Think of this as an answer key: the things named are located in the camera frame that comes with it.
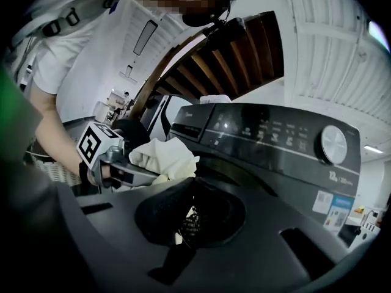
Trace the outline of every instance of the wooden ceiling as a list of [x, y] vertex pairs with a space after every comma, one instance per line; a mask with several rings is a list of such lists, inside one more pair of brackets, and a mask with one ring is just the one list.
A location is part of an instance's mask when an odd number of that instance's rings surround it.
[[157, 83], [161, 94], [235, 99], [283, 76], [283, 54], [274, 12], [244, 20], [246, 35], [211, 51], [205, 42], [179, 60]]

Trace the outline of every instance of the dial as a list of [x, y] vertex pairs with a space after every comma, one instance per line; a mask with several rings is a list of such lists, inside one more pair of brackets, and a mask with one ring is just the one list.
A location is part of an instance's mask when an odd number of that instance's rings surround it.
[[322, 150], [332, 164], [341, 164], [348, 152], [348, 144], [341, 129], [335, 126], [326, 126], [321, 134]]

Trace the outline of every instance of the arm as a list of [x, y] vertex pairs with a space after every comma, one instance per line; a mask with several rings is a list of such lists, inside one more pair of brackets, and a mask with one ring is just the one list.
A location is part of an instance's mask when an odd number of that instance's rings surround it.
[[67, 134], [56, 109], [56, 95], [51, 95], [38, 88], [33, 82], [30, 102], [42, 114], [35, 135], [42, 148], [56, 161], [79, 175], [82, 161], [76, 150], [76, 144]]

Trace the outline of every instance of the control panel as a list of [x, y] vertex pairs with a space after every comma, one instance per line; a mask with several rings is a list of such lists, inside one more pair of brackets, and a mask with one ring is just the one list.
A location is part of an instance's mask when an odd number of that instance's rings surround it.
[[350, 196], [357, 190], [359, 132], [331, 117], [264, 104], [201, 104], [182, 107], [171, 131], [307, 183]]

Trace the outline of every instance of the laundry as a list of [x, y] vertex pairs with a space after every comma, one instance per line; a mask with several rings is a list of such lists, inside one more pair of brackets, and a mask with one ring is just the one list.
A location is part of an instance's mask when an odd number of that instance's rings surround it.
[[199, 159], [178, 138], [166, 142], [153, 139], [129, 154], [129, 161], [133, 165], [165, 175], [169, 180], [195, 177]]

